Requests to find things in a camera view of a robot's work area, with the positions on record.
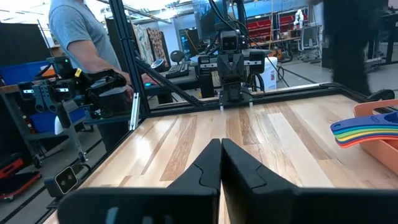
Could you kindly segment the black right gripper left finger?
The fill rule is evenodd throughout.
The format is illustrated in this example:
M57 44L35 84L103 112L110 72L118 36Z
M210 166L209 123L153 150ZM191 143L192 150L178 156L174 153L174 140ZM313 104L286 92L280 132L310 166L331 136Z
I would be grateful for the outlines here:
M59 224L218 224L221 141L212 139L166 188L90 187L67 195Z

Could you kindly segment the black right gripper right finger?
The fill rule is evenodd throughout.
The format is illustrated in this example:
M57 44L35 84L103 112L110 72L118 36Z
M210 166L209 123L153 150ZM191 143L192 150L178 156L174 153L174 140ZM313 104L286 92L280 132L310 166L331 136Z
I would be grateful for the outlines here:
M398 224L398 190L299 187L232 140L221 143L231 224Z

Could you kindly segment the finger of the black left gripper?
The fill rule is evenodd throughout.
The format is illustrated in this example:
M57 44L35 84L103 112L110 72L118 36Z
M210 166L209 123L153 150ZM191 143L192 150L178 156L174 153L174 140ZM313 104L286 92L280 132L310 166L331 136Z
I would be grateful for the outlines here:
M224 81L225 74L229 71L229 57L228 55L217 56L217 71L220 81Z
M244 73L244 56L243 54L234 54L231 64L231 76L234 82L240 82Z

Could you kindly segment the small dark blue measuring cup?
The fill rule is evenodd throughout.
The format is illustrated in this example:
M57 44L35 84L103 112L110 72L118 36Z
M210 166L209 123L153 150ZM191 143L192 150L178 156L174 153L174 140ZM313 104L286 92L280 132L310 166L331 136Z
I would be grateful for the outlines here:
M398 112L374 114L345 119L330 126L334 133L352 130L354 128L398 126Z

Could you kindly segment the orange plastic basket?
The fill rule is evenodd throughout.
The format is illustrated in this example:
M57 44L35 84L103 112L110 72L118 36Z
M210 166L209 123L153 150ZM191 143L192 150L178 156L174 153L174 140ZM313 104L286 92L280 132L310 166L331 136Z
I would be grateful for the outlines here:
M373 110L388 106L398 106L398 99L360 103L353 108L354 116L373 115ZM393 173L398 175L398 141L368 141L359 144Z

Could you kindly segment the black keyboard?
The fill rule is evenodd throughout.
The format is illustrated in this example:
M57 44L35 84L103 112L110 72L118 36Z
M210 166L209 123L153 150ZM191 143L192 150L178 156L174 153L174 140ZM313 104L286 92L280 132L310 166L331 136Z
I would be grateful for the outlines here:
M178 78L178 77L184 77L189 75L189 68L187 63L181 63L178 65L173 65L169 69L169 71L166 72L165 77L167 79L171 78Z

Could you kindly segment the white bucket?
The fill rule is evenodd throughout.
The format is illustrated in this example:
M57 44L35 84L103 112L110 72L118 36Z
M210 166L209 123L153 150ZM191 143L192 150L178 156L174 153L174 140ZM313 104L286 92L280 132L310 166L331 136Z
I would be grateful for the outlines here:
M275 90L277 88L277 57L269 57L264 59L264 71L260 74L264 82L265 90Z

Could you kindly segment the red bin shelf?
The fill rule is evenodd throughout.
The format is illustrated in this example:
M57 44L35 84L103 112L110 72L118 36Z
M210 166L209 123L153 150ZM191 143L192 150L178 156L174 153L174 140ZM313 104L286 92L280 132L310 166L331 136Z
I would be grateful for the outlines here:
M273 13L250 19L247 29L250 38L256 42L296 38L300 36L300 30L299 25L294 25L294 21L293 12Z

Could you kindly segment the silver aluminium bar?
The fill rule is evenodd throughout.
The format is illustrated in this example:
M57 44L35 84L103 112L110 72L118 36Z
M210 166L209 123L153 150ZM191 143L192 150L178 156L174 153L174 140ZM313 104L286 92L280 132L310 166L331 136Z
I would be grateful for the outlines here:
M141 103L141 96L139 93L135 93L133 96L131 117L129 122L129 130L133 131L137 128L139 121L139 107Z

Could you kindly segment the person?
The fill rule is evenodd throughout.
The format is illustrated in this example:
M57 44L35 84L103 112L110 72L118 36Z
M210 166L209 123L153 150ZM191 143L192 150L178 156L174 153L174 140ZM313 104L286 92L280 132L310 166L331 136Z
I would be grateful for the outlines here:
M323 0L325 32L331 48L332 79L370 95L364 49L377 31L382 0Z
M112 69L125 77L126 86L109 90L99 98L114 113L126 111L134 93L129 74L121 70L108 33L84 0L52 0L49 27L73 68L92 74Z

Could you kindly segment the grey metal cart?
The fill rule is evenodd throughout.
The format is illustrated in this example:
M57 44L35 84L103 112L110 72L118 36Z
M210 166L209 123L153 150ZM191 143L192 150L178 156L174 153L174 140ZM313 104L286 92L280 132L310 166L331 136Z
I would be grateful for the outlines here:
M79 119L74 122L68 129L62 131L60 134L56 135L54 132L46 133L32 133L28 123L29 115L24 117L24 112L37 113L34 107L35 100L23 100L18 101L17 99L22 98L20 94L19 87L17 85L0 86L0 97L4 101L6 108L11 115L11 118L22 137L23 143L25 144L33 165L36 168L41 168L43 165L43 160L49 158L53 154L46 155L44 153L42 140L48 139L59 139L65 140L68 138L72 142L72 149L77 152L83 152L78 140L78 135L75 130L75 126L83 124L83 120Z

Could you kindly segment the red floor dolly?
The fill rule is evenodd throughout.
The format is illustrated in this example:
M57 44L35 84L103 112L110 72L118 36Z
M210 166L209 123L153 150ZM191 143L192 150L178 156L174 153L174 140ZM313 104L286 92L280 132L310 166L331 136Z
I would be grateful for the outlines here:
M16 195L42 177L39 171L18 174L24 166L24 160L18 153L0 159L0 200L13 201Z

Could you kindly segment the blue storage bin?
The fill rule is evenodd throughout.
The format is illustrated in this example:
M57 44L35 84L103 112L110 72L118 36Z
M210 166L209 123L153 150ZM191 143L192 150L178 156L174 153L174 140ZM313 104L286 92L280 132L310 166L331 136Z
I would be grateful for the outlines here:
M42 67L48 65L48 61L29 62L0 68L0 76L6 85L14 85L19 82L32 82Z

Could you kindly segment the black rounded bracket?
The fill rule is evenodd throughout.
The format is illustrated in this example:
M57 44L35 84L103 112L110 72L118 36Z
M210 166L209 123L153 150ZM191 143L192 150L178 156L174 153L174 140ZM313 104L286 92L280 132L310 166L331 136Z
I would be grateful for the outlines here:
M381 101L381 100L393 100L395 98L395 93L392 90L379 90L370 94L366 99L368 101Z

